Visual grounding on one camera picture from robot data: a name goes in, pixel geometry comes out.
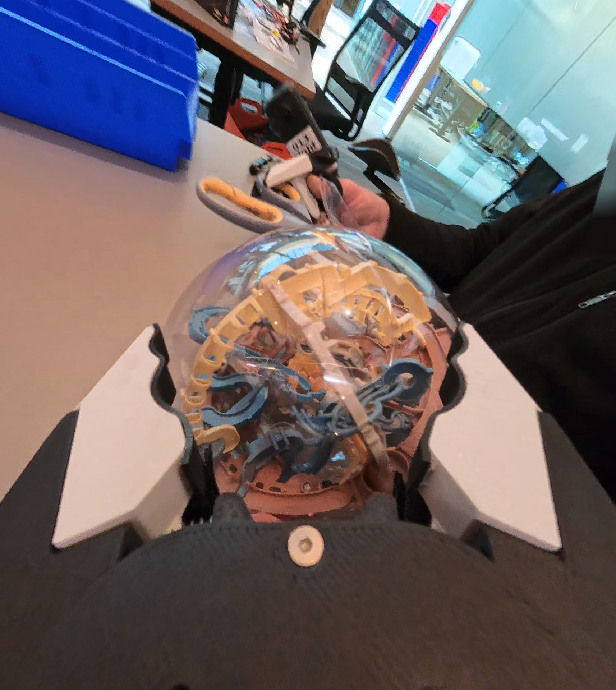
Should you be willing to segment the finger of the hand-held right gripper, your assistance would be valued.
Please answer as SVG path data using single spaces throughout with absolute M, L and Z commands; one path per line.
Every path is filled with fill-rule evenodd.
M 313 162 L 309 155 L 299 155 L 275 163 L 265 173 L 264 183 L 267 187 L 278 187 L 290 184 L 297 178 L 304 178 L 313 172 Z

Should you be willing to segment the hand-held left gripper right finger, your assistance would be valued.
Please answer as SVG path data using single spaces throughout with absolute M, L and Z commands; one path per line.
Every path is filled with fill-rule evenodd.
M 459 323 L 444 375 L 436 375 L 420 440 L 421 479 L 410 479 L 432 517 L 453 538 L 492 527 L 545 551 L 561 534 L 538 405 L 473 326 Z

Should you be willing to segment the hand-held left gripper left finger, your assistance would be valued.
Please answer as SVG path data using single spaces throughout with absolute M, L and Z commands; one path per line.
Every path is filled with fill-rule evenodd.
M 144 541 L 183 528 L 193 438 L 173 409 L 168 353 L 146 327 L 80 401 L 52 544 L 67 548 L 123 525 Z

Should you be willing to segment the grey and yellow scissors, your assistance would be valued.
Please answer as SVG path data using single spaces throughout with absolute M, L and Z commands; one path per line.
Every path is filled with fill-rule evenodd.
M 197 194 L 218 216 L 253 233 L 313 224 L 303 200 L 291 185 L 283 184 L 275 191 L 261 177 L 256 178 L 251 193 L 222 179 L 206 177 L 199 181 Z

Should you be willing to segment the clear maze ball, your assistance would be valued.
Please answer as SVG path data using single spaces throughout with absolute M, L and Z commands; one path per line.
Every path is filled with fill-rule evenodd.
M 277 230 L 224 255 L 164 327 L 211 490 L 265 523 L 405 491 L 458 324 L 415 262 L 353 230 Z

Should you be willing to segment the person's right forearm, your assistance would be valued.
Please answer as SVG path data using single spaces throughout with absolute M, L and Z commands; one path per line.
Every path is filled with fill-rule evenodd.
M 530 242 L 555 239 L 587 220 L 605 174 L 602 169 L 577 185 L 520 204 L 473 229 L 429 220 L 389 202 L 383 240 L 450 293 L 486 259 L 515 253 Z

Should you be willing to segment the person's right hand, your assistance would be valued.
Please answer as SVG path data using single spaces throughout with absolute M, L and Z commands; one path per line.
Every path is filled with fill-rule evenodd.
M 307 177 L 309 191 L 322 205 L 327 220 L 384 239 L 390 222 L 386 200 L 349 179 L 341 179 L 339 184 L 341 192 L 324 177 Z

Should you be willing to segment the orange bag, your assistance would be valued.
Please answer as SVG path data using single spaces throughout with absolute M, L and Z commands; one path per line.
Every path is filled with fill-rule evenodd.
M 223 129 L 236 137 L 259 146 L 263 151 L 281 160 L 291 158 L 284 143 L 271 138 L 269 119 L 264 115 L 262 105 L 245 97 L 239 97 L 230 105 Z

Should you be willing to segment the wooden desk with clutter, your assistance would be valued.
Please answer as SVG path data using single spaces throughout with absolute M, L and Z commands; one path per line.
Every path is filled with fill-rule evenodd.
M 293 83 L 305 99 L 316 94 L 312 57 L 307 39 L 293 51 L 294 63 L 235 28 L 219 24 L 195 1 L 151 1 L 154 13 L 192 33 L 199 48 L 220 62 L 209 105 L 209 124 L 224 128 L 227 111 L 235 99 L 238 78 L 246 74 L 279 86 Z

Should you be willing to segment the black office chair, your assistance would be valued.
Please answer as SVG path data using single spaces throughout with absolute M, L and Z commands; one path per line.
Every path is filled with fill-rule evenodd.
M 338 49 L 309 107 L 320 130 L 353 142 L 386 78 L 420 27 L 388 1 L 373 1 Z

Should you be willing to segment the person's black jacket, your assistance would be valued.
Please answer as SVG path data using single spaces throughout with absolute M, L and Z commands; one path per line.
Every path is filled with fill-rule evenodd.
M 603 177 L 509 213 L 512 234 L 450 300 L 616 505 L 616 213 L 593 211 Z

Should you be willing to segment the blue plastic bin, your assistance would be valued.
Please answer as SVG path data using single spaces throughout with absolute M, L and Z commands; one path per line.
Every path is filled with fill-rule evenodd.
M 0 111 L 167 170 L 192 159 L 193 35 L 130 1 L 0 1 Z

